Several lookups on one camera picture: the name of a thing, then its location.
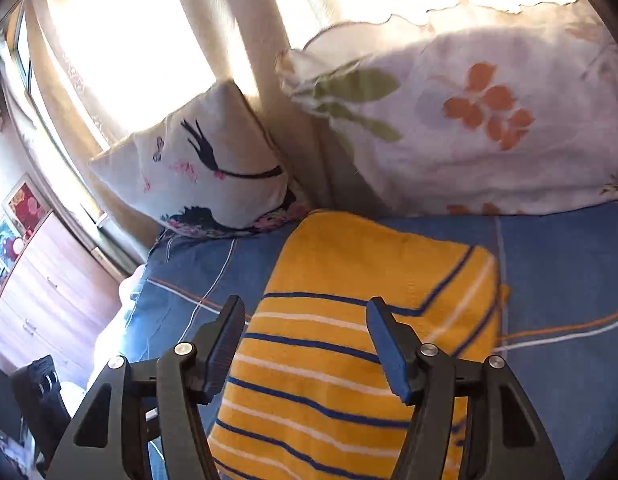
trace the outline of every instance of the cabinet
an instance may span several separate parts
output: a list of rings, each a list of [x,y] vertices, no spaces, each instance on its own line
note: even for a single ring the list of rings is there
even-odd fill
[[[116,280],[50,213],[0,293],[0,352],[17,367],[51,354],[60,379],[84,388],[119,308]]]

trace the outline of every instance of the orange line on bed sheet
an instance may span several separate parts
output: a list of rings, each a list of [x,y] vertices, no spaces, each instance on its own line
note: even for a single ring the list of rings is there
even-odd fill
[[[173,283],[163,282],[163,280],[158,280],[157,278],[151,278],[151,280],[156,282],[156,283],[160,283],[161,285],[168,286],[169,288],[172,288],[173,290],[177,290],[178,292],[180,292],[184,296],[187,296],[188,298],[191,298],[192,300],[202,301],[202,303],[204,303],[206,305],[215,306],[218,310],[222,310],[223,309],[223,305],[219,305],[217,303],[214,303],[211,300],[203,300],[203,298],[201,298],[200,296],[196,296],[196,294],[192,294],[188,290],[184,290],[183,288],[180,288],[179,286],[175,286]],[[246,314],[246,318],[247,318],[247,320],[251,319],[251,314]]]
[[[617,319],[617,318],[618,318],[618,312],[616,312],[615,314],[611,314],[610,316],[606,316],[600,319],[589,321],[588,323],[582,323],[579,325],[556,326],[553,328],[543,328],[541,330],[526,330],[525,332],[517,332],[514,334],[500,336],[498,340],[500,342],[503,342],[503,341],[509,341],[510,339],[513,339],[516,337],[524,337],[528,335],[542,335],[542,334],[551,334],[555,332],[566,332],[568,330],[580,330],[582,328],[593,328],[595,326],[603,325],[605,323],[613,321],[614,319]]]

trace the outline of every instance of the white lace curtain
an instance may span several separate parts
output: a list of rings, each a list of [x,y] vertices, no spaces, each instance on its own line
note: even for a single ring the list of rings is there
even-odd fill
[[[471,0],[519,4],[574,0]],[[279,90],[276,53],[301,48],[344,21],[383,22],[455,0],[26,0],[33,70],[67,153],[99,205],[142,253],[155,224],[122,203],[86,161],[233,78],[252,102],[289,171],[316,206],[377,215],[384,209],[344,156],[326,123]]]

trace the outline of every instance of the picture frame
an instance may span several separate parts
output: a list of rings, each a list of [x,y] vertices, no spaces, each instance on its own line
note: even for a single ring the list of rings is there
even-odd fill
[[[15,264],[17,255],[13,251],[14,240],[21,238],[18,229],[6,215],[0,217],[0,266],[10,270]]]
[[[49,203],[25,173],[3,201],[3,210],[27,242],[50,210]]]

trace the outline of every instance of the folded towel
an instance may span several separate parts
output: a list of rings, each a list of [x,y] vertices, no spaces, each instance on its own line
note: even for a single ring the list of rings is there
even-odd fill
[[[289,237],[231,365],[209,436],[235,479],[390,478],[413,407],[391,393],[365,324],[382,296],[449,355],[483,361],[498,336],[496,258],[318,211]],[[456,399],[445,480],[457,477]]]

